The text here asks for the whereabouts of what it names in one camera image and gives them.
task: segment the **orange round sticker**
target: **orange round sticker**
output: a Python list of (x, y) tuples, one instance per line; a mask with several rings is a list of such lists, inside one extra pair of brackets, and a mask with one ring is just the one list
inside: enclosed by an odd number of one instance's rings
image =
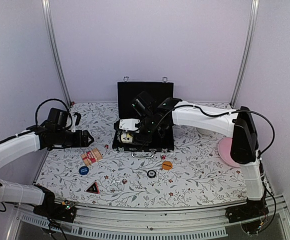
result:
[(164, 161), (163, 164), (161, 165), (161, 167), (164, 169), (164, 170), (170, 170), (173, 168), (173, 164), (169, 161)]

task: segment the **blue disc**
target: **blue disc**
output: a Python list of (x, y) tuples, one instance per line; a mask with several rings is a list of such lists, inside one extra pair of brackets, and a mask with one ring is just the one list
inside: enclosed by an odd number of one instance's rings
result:
[(86, 166), (82, 166), (82, 167), (79, 169), (79, 173), (80, 173), (81, 175), (86, 175), (88, 172), (89, 172), (89, 168), (86, 167)]

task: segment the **floral tablecloth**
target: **floral tablecloth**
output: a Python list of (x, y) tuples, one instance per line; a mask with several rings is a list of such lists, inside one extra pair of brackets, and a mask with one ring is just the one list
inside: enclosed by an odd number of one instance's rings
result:
[[(230, 108), (227, 103), (200, 103)], [(89, 148), (52, 150), (36, 181), (58, 199), (118, 207), (173, 208), (227, 203), (246, 198), (246, 186), (239, 168), (222, 162), (218, 154), (221, 134), (201, 135), (194, 127), (174, 126), (175, 151), (156, 153), (153, 158), (133, 158), (130, 152), (111, 149), (118, 119), (114, 102), (77, 103), (72, 112), (82, 114), (82, 130), (89, 130), (95, 142)], [(98, 148), (103, 159), (89, 166), (87, 175), (81, 154)], [(170, 161), (171, 170), (162, 169)], [(155, 178), (147, 171), (154, 170)], [(86, 190), (97, 182), (100, 194)]]

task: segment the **purple wall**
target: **purple wall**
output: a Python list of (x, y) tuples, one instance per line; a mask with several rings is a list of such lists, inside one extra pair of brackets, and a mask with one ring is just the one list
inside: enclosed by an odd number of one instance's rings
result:
[(175, 83), (175, 96), (229, 102), (251, 1), (51, 1), (57, 46), (76, 102), (116, 101), (117, 82)]
[[(274, 124), (276, 141), (264, 154), (264, 165), (290, 209), (290, 1), (260, 1), (252, 44), (237, 107), (249, 106)], [(260, 119), (256, 124), (263, 148), (271, 130)]]
[[(41, 1), (0, 1), (0, 140), (33, 125), (37, 105), (50, 97), (62, 98), (62, 92)], [(48, 107), (40, 112), (41, 121)], [(0, 178), (31, 184), (42, 155), (40, 151), (14, 161), (0, 170)], [(10, 217), (9, 206), (0, 213), (0, 240)]]

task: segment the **red triangle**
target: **red triangle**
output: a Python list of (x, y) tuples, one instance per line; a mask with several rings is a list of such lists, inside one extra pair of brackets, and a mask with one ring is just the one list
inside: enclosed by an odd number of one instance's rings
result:
[(87, 190), (86, 192), (91, 194), (99, 194), (99, 189), (97, 186), (97, 182), (94, 182)]

